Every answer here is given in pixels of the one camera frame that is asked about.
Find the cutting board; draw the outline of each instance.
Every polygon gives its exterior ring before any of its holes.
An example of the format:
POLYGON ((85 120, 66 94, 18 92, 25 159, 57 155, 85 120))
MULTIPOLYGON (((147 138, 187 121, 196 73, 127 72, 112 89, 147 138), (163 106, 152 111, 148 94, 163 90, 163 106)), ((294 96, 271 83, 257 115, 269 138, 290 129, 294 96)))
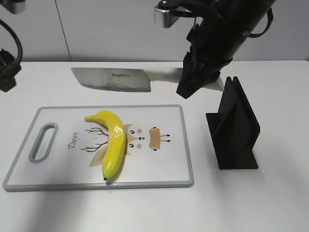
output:
POLYGON ((193 171, 179 105, 42 107, 3 182, 7 191, 189 187, 193 171), (117 175, 103 180, 108 130, 84 117, 102 110, 125 125, 117 175))

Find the table surface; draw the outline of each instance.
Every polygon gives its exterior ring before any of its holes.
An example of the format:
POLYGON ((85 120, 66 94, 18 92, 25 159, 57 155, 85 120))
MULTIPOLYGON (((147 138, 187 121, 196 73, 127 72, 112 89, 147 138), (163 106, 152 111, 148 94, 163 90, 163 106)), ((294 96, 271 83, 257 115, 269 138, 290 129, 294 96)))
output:
POLYGON ((184 100, 176 84, 153 82, 151 93, 81 86, 71 67, 181 67, 179 62, 23 63, 18 85, 0 92, 0 179, 3 180, 41 106, 180 104, 195 184, 190 188, 6 192, 0 230, 10 232, 304 232, 309 230, 309 62, 239 61, 238 76, 261 126, 257 170, 218 169, 206 112, 221 92, 201 89, 184 100))

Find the yellow banana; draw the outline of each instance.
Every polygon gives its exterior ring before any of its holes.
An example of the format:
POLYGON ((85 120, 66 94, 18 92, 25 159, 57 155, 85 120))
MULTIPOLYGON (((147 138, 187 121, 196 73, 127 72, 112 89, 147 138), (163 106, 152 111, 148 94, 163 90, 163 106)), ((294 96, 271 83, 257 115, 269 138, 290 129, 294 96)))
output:
POLYGON ((103 159, 103 176, 107 180, 114 176, 121 165, 126 148, 126 132, 120 118, 107 110, 96 115, 87 116, 88 122, 97 122, 108 128, 109 142, 106 155, 103 159))

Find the cleaver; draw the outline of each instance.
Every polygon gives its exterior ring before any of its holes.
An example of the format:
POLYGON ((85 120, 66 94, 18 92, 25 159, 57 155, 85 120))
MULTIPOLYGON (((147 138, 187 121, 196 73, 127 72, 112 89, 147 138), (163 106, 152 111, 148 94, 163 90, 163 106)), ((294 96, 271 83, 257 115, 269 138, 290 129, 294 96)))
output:
MULTIPOLYGON (((183 69, 72 68, 72 71, 77 81, 85 87, 121 92, 151 92, 151 81, 165 81, 178 84, 183 69)), ((223 91, 224 85, 219 77, 217 81, 204 86, 204 88, 223 91)))

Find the black stand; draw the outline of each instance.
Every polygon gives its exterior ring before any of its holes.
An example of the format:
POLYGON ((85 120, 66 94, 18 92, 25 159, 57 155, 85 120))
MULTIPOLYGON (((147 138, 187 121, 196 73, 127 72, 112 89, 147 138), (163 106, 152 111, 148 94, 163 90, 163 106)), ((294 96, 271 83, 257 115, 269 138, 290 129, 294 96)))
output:
POLYGON ((219 169, 257 169, 252 148, 260 126, 237 77, 226 79, 218 112, 206 117, 219 169))

